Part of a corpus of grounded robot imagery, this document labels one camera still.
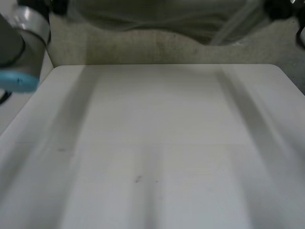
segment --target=gray carpet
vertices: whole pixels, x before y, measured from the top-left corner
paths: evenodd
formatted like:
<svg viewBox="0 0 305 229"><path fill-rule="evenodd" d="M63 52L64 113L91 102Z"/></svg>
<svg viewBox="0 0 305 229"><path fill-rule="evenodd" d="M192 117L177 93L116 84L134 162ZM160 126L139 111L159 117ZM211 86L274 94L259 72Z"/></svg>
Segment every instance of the gray carpet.
<svg viewBox="0 0 305 229"><path fill-rule="evenodd" d="M51 17L54 66L76 64L268 63L305 94L305 51L295 45L295 20L276 22L230 46L203 46L166 31L111 32Z"/></svg>

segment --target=black cable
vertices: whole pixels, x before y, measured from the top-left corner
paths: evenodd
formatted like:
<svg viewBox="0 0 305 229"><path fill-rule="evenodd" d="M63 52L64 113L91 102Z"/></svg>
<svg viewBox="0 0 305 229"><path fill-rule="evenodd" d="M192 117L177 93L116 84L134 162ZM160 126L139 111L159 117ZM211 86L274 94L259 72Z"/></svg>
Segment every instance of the black cable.
<svg viewBox="0 0 305 229"><path fill-rule="evenodd" d="M12 95L12 92L5 92L3 96L0 98L0 106L3 105Z"/></svg>

